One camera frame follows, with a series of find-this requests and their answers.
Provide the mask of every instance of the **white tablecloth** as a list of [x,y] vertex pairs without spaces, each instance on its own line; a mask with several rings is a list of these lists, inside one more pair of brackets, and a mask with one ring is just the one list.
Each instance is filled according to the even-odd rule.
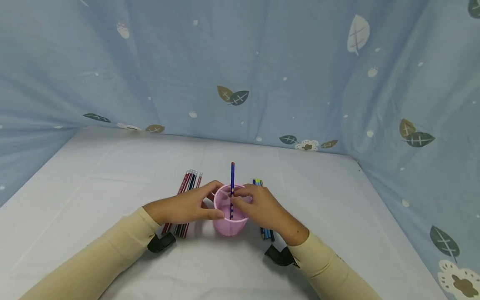
[[[187,169],[228,183],[232,161],[236,183],[261,178],[383,299],[446,299],[352,158],[97,127],[81,129],[0,208],[0,299],[20,297],[121,216],[176,194]],[[315,299],[295,267],[263,256],[269,245],[252,222],[234,238],[193,223],[102,299]]]

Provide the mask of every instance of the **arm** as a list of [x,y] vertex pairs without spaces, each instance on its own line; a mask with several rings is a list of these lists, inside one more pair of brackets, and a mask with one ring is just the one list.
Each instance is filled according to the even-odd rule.
[[175,197],[158,200],[122,218],[102,236],[43,278],[20,300],[96,300],[112,281],[146,250],[161,224],[220,219],[223,212],[206,209],[204,198],[221,187],[218,181]]
[[235,196],[246,195],[253,198],[252,204],[234,198],[233,205],[259,226],[281,235],[302,273],[323,300],[381,300],[330,247],[290,215],[267,188],[246,184],[235,191]]
[[98,299],[144,253],[158,228],[140,207],[43,278],[20,300]]

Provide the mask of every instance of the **long sleeve shirt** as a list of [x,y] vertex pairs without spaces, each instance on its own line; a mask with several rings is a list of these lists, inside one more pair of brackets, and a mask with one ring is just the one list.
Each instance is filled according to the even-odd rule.
[[[160,228],[140,207],[40,280],[20,300],[97,300],[145,252]],[[379,300],[375,291],[318,237],[289,247],[323,300]]]

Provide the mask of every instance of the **blue fabric backdrop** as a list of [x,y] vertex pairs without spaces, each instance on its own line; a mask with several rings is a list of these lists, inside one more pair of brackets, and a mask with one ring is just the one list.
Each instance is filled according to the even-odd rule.
[[87,125],[348,154],[449,299],[477,299],[479,18],[478,0],[5,2],[0,205]]

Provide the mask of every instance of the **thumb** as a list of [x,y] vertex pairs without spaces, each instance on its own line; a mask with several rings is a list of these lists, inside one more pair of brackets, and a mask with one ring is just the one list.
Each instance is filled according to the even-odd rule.
[[232,197],[232,204],[234,207],[239,209],[241,212],[246,214],[247,216],[249,215],[250,209],[251,209],[251,204],[246,203],[239,197]]
[[219,209],[199,208],[197,218],[201,220],[221,220],[225,218],[225,214]]

